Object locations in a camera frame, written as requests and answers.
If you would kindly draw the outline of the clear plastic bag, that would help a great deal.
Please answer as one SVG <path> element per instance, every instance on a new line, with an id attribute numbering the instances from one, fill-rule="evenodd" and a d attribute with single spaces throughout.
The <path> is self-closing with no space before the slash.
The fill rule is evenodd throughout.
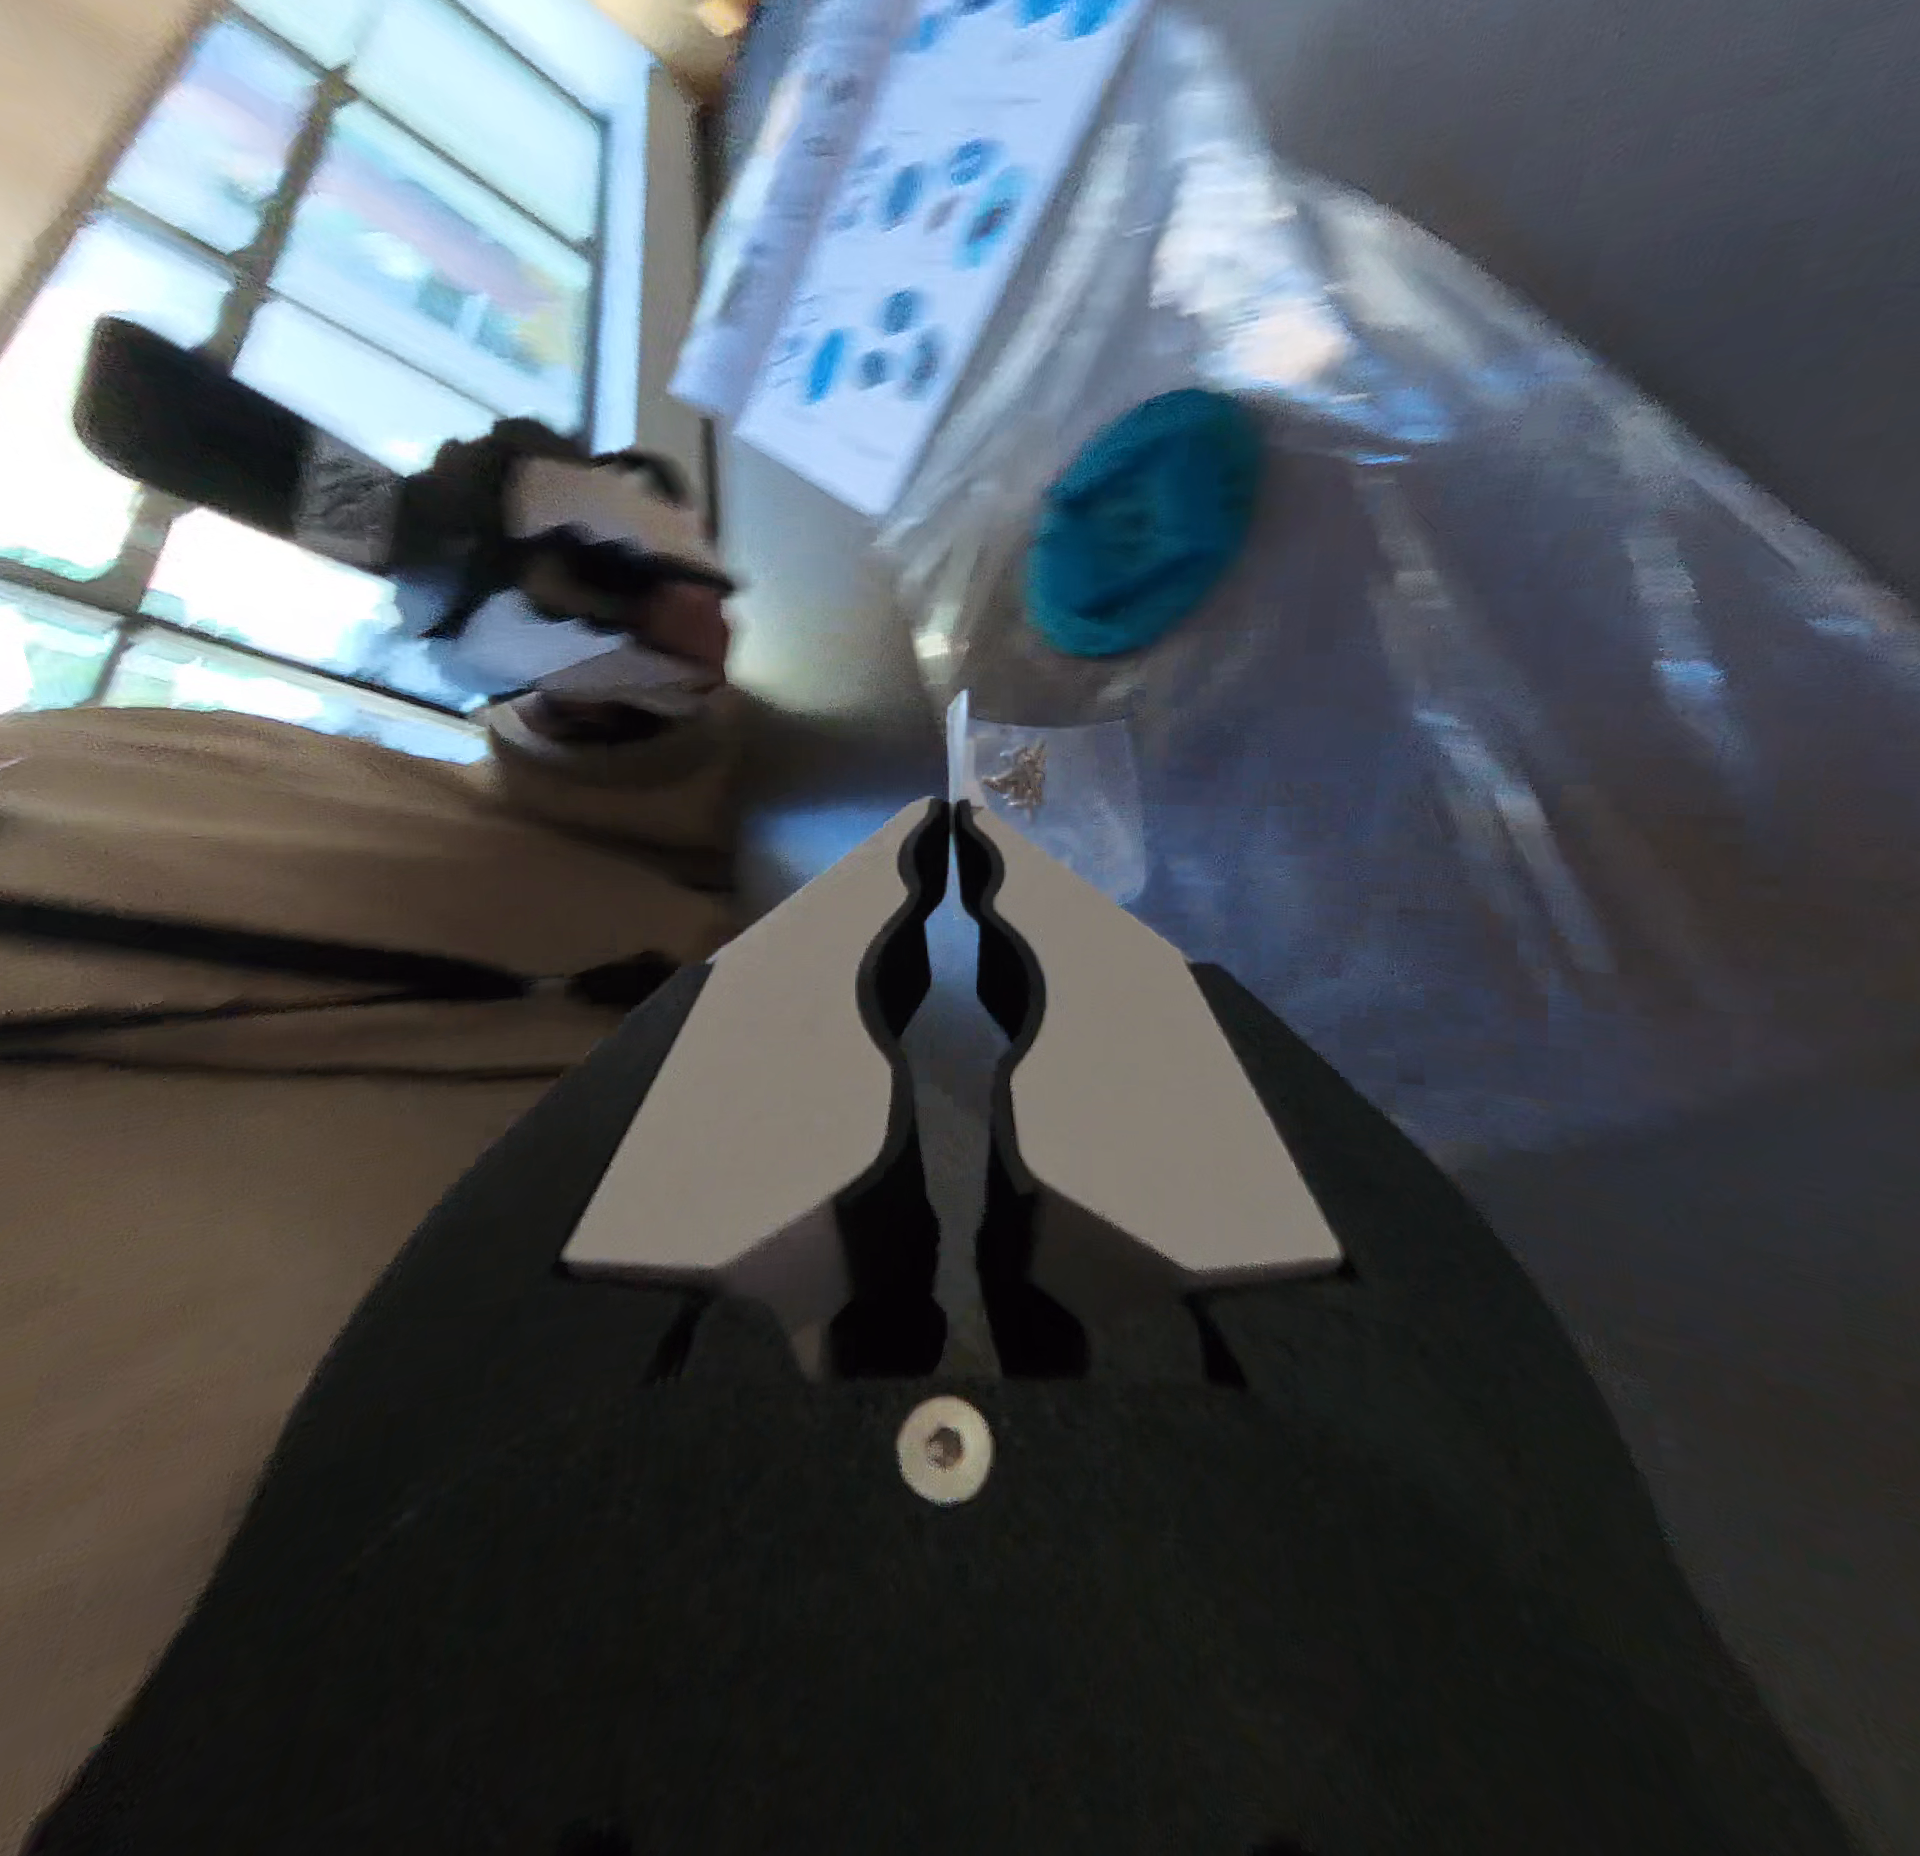
<path id="1" fill-rule="evenodd" d="M 1028 623 L 1051 480 L 1224 392 L 1256 522 L 1134 658 Z M 1138 919 L 1427 1147 L 1913 1056 L 1913 601 L 1153 17 L 875 534 L 920 680 L 1134 736 Z"/>

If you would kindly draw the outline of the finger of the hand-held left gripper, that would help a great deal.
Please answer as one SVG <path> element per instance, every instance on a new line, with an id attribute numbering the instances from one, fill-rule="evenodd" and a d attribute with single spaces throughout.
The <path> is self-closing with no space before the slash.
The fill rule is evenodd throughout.
<path id="1" fill-rule="evenodd" d="M 638 459 L 513 459 L 500 471 L 500 565 L 609 565 L 580 581 L 739 581 L 681 495 Z"/>
<path id="2" fill-rule="evenodd" d="M 609 645 L 619 623 L 592 622 L 544 622 L 533 598 L 489 598 L 489 601 L 449 601 L 449 685 L 462 685 L 489 704 L 523 698 L 535 680 Z"/>

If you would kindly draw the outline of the assembly guide booklet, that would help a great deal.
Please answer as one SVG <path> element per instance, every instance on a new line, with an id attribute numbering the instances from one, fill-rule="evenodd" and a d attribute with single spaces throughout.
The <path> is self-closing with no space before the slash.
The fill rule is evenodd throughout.
<path id="1" fill-rule="evenodd" d="M 882 517 L 1153 0 L 809 0 L 671 395 Z"/>

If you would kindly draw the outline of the large glass window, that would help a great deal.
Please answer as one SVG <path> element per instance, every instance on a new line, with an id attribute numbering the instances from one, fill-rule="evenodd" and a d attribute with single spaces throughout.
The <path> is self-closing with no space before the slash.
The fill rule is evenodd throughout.
<path id="1" fill-rule="evenodd" d="M 460 762 L 513 623 L 102 467 L 135 316 L 380 471 L 544 418 L 609 452 L 638 330 L 645 56 L 580 0 L 196 0 L 11 289 L 11 718 L 247 704 Z"/>

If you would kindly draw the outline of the grey desk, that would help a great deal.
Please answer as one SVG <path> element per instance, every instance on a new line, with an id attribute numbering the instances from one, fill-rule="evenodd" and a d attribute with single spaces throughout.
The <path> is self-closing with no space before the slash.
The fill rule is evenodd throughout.
<path id="1" fill-rule="evenodd" d="M 1226 53 L 1284 163 L 1472 255 L 1913 601 L 1913 0 L 1153 17 Z M 1570 1309 L 1825 1787 L 1913 1846 L 1913 1056 L 1427 1160 Z"/>

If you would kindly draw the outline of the person's left forearm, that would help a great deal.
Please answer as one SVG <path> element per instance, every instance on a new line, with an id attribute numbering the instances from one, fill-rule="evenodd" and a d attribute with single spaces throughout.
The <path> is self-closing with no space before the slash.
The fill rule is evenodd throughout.
<path id="1" fill-rule="evenodd" d="M 654 736 L 535 736 L 513 704 L 489 718 L 494 797 L 566 839 L 654 859 L 691 890 L 739 890 L 744 726 L 681 718 Z"/>

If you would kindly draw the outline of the small labelled clear zip bag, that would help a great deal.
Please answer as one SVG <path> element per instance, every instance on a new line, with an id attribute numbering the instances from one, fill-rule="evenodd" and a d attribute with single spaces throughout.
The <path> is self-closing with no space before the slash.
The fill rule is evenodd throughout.
<path id="1" fill-rule="evenodd" d="M 1149 890 L 1138 748 L 1126 722 L 984 722 L 957 690 L 943 736 L 952 805 L 1009 821 L 1111 908 Z"/>

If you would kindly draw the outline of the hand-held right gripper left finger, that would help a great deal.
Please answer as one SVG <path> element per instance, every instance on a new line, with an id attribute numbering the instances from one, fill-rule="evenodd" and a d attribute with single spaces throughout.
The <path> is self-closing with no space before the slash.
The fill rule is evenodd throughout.
<path id="1" fill-rule="evenodd" d="M 907 1023 L 943 890 L 952 805 L 907 805 L 711 951 L 557 1267 L 764 1305 L 809 1376 L 937 1367 L 943 1217 Z"/>

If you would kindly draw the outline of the person's left hand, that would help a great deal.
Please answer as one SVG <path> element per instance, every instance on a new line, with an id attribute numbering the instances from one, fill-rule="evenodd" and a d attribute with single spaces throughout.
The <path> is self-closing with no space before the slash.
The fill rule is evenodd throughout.
<path id="1" fill-rule="evenodd" d="M 638 622 L 609 645 L 535 680 L 513 722 L 535 747 L 645 747 L 711 718 L 732 685 L 732 601 L 711 587 L 671 581 L 638 598 Z"/>

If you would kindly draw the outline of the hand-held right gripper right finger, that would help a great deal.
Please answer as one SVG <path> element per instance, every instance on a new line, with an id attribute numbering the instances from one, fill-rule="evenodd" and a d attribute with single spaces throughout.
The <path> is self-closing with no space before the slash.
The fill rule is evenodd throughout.
<path id="1" fill-rule="evenodd" d="M 981 1294 L 1009 1376 L 1210 1376 L 1210 1294 L 1326 1285 L 1337 1237 L 1198 969 L 1009 821 L 952 809 L 1000 1023 Z"/>

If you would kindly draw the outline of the blue perforated round metal plate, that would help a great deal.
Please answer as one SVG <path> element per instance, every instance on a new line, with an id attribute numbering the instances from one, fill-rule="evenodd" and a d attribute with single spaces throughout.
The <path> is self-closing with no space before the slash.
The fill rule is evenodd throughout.
<path id="1" fill-rule="evenodd" d="M 1098 424 L 1047 483 L 1022 622 L 1051 658 L 1119 665 L 1177 637 L 1243 558 L 1269 418 L 1226 392 L 1160 392 Z"/>

